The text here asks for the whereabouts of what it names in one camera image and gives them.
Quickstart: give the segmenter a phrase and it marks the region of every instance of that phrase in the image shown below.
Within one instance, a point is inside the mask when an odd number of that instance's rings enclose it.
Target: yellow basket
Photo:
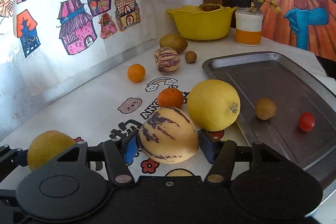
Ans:
[[[226,36],[231,27],[233,12],[237,7],[223,7],[211,12],[191,13],[182,9],[167,9],[175,21],[178,32],[187,39],[214,40]]]

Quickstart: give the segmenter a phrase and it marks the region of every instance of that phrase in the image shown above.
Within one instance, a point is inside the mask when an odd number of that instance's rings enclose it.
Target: cloud print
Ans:
[[[174,84],[176,82],[177,82],[176,79],[171,78],[171,79],[165,81],[165,85],[172,85],[172,84]]]
[[[147,86],[147,87],[145,88],[145,90],[146,90],[147,92],[151,92],[151,91],[157,90],[158,87],[159,87],[158,84],[151,84],[151,85]]]

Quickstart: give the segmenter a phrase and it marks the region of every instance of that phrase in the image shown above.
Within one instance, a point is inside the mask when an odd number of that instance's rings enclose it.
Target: cherry tomato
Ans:
[[[309,112],[304,112],[301,114],[299,119],[299,127],[304,132],[309,132],[314,128],[315,118]]]

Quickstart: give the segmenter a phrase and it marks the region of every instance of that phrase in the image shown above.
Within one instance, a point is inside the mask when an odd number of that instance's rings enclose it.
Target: metal tray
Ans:
[[[336,96],[308,71],[275,52],[251,52],[212,58],[202,65],[210,79],[230,83],[241,100],[237,124],[249,145],[262,141],[313,175],[326,188],[336,178]],[[254,104],[269,98],[276,115],[262,121]],[[303,112],[315,127],[302,132]]]

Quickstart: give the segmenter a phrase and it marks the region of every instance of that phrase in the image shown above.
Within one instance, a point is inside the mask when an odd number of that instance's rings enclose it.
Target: tangerine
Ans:
[[[140,64],[133,64],[127,70],[127,77],[134,83],[141,82],[146,75],[145,68]]]
[[[181,108],[184,102],[184,97],[182,92],[178,89],[167,88],[159,93],[157,97],[157,103],[159,107],[172,106],[176,108]]]

